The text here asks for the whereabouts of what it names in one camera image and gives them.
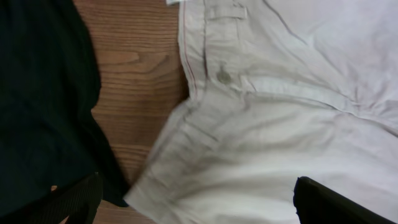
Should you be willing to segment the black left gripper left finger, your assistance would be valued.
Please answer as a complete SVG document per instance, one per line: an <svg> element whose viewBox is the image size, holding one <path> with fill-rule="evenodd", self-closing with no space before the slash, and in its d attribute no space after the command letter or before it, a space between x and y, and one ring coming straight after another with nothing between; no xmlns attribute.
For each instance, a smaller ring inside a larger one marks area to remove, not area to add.
<svg viewBox="0 0 398 224"><path fill-rule="evenodd" d="M94 173L1 217L3 224L92 224L103 198L103 181Z"/></svg>

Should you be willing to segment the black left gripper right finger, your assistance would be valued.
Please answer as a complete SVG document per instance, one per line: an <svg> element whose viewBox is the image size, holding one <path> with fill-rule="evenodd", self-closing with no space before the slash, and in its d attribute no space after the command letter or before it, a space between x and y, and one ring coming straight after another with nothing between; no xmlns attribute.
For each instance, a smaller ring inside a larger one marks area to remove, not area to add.
<svg viewBox="0 0 398 224"><path fill-rule="evenodd" d="M308 177L297 179L293 203L301 224L395 224Z"/></svg>

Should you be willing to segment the beige khaki shorts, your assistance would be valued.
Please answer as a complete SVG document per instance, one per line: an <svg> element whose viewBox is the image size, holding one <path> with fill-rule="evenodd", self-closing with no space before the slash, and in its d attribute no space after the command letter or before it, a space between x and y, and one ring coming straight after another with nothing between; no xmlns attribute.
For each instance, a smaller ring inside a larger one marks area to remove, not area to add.
<svg viewBox="0 0 398 224"><path fill-rule="evenodd" d="M182 1L189 97L125 201L156 223L298 223L301 176L397 221L397 2Z"/></svg>

